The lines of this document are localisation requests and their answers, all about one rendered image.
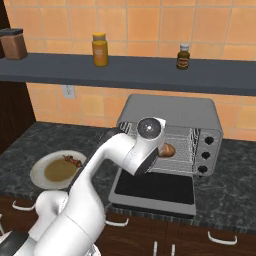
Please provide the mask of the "brown baguette bread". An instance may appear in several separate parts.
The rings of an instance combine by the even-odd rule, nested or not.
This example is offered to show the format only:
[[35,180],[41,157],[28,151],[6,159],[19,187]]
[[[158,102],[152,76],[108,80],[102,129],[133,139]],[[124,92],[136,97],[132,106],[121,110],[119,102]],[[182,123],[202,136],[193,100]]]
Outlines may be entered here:
[[161,158],[168,158],[168,157],[173,157],[176,153],[176,150],[175,148],[168,144],[168,143],[165,143],[159,150],[158,152],[158,156],[161,157]]

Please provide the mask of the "silver toaster oven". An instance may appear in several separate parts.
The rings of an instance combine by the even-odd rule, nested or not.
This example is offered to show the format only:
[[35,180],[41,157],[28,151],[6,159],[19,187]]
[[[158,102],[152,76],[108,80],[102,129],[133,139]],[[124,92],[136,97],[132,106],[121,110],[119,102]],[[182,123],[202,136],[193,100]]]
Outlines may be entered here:
[[[214,172],[223,131],[211,99],[131,94],[116,126],[135,138],[137,123],[146,117],[166,121],[165,142],[176,150],[173,157],[158,158],[151,172],[202,177]],[[208,136],[214,138],[211,145],[205,143]],[[203,152],[210,157],[204,159]],[[200,173],[199,166],[207,172]]]

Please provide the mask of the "kebab skewer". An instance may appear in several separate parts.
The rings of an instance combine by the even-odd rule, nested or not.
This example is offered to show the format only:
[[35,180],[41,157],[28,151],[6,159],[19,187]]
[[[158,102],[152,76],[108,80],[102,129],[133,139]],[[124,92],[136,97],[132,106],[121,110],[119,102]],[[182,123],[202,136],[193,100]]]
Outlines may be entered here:
[[81,162],[80,160],[75,159],[75,158],[74,158],[73,156],[71,156],[71,155],[67,155],[67,156],[63,155],[63,158],[64,158],[64,160],[65,160],[66,162],[69,162],[69,163],[75,165],[76,168],[79,168],[79,167],[82,166],[82,162]]

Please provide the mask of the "toaster oven door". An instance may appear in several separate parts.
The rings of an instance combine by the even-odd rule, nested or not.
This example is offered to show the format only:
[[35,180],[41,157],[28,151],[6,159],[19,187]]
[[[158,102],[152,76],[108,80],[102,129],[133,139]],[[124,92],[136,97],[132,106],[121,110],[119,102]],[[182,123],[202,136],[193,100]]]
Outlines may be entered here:
[[109,194],[116,208],[192,219],[196,216],[191,176],[150,172],[134,177],[119,169]]

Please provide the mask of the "olive brown flat round food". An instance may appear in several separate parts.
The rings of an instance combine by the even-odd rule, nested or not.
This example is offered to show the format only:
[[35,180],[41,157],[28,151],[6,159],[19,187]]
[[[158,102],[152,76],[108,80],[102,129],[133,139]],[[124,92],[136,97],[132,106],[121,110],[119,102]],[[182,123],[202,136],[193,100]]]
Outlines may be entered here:
[[66,162],[64,158],[51,162],[44,170],[45,177],[54,182],[71,178],[76,173],[76,166]]

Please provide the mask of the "yellow jar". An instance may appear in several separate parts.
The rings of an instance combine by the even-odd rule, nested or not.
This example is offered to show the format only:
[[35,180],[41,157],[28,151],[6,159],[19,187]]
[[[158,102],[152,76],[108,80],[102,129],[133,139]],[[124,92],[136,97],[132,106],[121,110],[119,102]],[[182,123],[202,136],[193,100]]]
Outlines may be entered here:
[[106,34],[97,32],[94,33],[92,37],[94,65],[96,67],[105,67],[108,65],[108,44],[106,41]]

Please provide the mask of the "small brown bottle white cap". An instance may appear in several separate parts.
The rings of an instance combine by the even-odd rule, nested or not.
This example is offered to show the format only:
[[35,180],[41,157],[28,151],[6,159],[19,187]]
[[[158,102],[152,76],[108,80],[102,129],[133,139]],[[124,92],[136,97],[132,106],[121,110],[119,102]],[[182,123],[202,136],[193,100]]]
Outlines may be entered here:
[[187,69],[189,66],[189,59],[190,59],[189,45],[181,44],[180,51],[177,55],[176,67],[178,69]]

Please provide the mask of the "white round plate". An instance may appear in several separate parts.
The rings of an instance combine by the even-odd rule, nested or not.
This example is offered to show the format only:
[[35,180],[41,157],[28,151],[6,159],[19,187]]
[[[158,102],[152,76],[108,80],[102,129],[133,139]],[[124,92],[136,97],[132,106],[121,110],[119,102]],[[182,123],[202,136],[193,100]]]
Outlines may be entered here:
[[71,178],[64,180],[64,181],[60,181],[60,182],[50,181],[44,175],[45,168],[54,160],[62,159],[63,155],[65,155],[65,156],[71,155],[75,159],[80,160],[82,162],[82,164],[86,160],[86,156],[84,154],[77,152],[77,151],[73,151],[73,150],[61,150],[61,151],[56,151],[56,152],[50,153],[50,154],[44,156],[43,158],[41,158],[40,160],[38,160],[32,167],[32,169],[30,171],[30,178],[31,178],[32,182],[36,186],[38,186],[42,189],[64,189],[64,188],[67,188],[76,173]]

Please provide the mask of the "dark wooden tall cabinet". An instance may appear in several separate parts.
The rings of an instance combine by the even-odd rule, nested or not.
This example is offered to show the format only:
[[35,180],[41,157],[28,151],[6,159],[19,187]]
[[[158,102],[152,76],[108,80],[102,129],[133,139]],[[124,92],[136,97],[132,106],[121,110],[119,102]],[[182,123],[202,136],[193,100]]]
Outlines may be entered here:
[[26,84],[0,79],[0,155],[35,122]]

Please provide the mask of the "dark wooden base cabinets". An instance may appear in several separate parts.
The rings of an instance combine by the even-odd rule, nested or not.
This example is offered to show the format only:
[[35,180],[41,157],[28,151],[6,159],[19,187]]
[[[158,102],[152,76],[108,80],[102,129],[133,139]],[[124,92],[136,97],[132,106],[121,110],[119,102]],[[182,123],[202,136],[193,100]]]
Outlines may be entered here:
[[[192,219],[116,208],[109,201],[104,206],[109,220],[129,218],[129,224],[105,228],[96,242],[102,256],[153,256],[154,241],[158,243],[157,256],[171,256],[172,244],[175,256],[256,256],[255,202],[228,200],[217,208],[208,203]],[[207,231],[227,241],[236,235],[238,243],[213,243]]]

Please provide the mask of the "brown canister black lid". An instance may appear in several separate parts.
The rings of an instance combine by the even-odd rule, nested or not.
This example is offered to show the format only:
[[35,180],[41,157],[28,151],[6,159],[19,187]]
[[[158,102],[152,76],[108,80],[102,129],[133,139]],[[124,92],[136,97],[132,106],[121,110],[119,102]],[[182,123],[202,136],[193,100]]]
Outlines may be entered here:
[[21,60],[27,57],[28,53],[22,28],[1,29],[0,41],[8,60]]

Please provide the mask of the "dark grey wall shelf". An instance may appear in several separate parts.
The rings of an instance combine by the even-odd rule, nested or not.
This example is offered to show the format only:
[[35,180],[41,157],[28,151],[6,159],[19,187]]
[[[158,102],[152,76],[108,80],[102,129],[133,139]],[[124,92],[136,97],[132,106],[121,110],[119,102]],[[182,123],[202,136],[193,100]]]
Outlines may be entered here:
[[256,96],[256,61],[111,56],[96,67],[90,55],[30,53],[0,59],[0,81]]

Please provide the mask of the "white wall outlet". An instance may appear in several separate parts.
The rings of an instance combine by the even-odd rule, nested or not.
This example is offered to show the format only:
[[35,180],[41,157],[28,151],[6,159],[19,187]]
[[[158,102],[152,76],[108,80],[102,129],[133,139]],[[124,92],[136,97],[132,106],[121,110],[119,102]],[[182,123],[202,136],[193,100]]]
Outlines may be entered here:
[[75,89],[73,85],[62,85],[62,93],[64,98],[75,98]]

